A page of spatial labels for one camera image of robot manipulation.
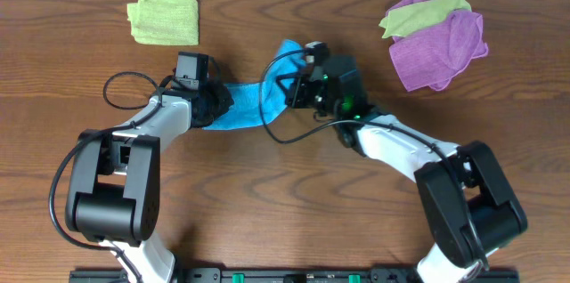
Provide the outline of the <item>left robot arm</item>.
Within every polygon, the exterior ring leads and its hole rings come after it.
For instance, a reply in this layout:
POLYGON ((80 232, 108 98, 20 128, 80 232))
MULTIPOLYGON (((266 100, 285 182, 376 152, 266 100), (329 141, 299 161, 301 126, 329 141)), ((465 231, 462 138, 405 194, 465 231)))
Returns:
POLYGON ((160 205, 160 157, 178 136, 211 125, 233 99, 217 79, 168 76, 147 105, 121 125, 85 130, 64 158, 71 165, 65 223, 83 248, 118 258, 127 282, 169 282, 175 256, 155 231, 160 205))

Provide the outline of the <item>blue microfiber cloth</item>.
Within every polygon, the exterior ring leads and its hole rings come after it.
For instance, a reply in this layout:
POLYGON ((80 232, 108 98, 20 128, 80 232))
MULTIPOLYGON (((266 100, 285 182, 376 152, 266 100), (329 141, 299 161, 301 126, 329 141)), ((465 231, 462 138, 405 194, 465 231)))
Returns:
POLYGON ((258 99, 262 88, 262 110, 267 124, 272 123, 286 108, 285 93, 276 82, 279 75, 296 74, 306 66, 301 53, 291 54, 276 61, 265 78, 254 84, 226 84, 234 104, 229 111, 204 130, 227 131, 261 126, 258 99))

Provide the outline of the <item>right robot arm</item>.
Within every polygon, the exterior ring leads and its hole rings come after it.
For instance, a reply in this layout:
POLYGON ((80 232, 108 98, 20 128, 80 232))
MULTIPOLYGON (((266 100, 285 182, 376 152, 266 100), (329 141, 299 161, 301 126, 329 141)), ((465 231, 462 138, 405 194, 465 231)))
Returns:
POLYGON ((528 221, 492 150, 460 146, 403 124, 372 104, 351 56, 313 56, 281 89, 294 109, 330 117, 344 146, 411 179, 435 244, 418 263, 422 282, 469 282, 488 258, 523 234, 528 221))

